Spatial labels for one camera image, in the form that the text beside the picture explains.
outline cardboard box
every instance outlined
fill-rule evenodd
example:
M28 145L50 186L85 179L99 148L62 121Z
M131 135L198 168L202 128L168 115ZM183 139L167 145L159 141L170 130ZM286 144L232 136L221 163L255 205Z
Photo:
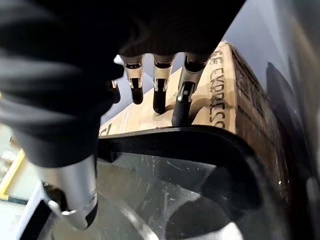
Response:
M154 90L140 105L131 104L101 126L99 135L114 135L171 126L181 69L170 77L166 112L153 110ZM221 42L192 95L193 125L225 129L244 139L255 151L280 195L288 200L288 171L276 117L257 78L235 48Z

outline scratched plastic surface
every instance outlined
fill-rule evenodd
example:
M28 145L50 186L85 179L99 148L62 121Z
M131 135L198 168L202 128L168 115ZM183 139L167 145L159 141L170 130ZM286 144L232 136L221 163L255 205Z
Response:
M52 215L39 239L242 240L222 208L200 194L213 173L221 180L228 178L225 169L213 165L119 154L113 164L98 162L98 211L93 224L77 231Z

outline silver metal cylinder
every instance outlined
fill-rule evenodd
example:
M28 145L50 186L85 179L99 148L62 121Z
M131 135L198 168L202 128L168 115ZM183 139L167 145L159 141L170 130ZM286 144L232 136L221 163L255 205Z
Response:
M173 61L176 55L161 56L154 54L154 90L156 92L167 91L170 75L172 71ZM159 89L159 79L164 80L163 88Z
M180 101L184 95L184 86L186 82L194 83L192 89L187 94L189 95L189 102L192 101L191 95L197 90L201 75L205 69L210 55L196 55L193 53L186 53L184 58L184 66L180 74L178 85L177 99Z
M63 167L35 165L35 169L50 209L73 227L86 229L90 225L86 217L98 202L94 156Z
M133 80L137 79L138 85L137 87L140 89L142 88L142 81L143 81L143 55L135 56L135 57L125 57L120 56L123 60L124 64L124 71L126 73L126 77L129 81L130 88L134 88Z

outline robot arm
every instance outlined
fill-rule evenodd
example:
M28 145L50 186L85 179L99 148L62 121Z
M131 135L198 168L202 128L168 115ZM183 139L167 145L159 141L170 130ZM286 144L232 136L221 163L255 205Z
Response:
M124 60L138 104L141 59L154 54L154 91L162 91L154 109L163 112L174 55L186 52L174 110L179 116L243 3L0 1L0 121L12 127L35 165L52 211L77 229L95 218L100 117L114 101L109 83L124 72L114 57Z

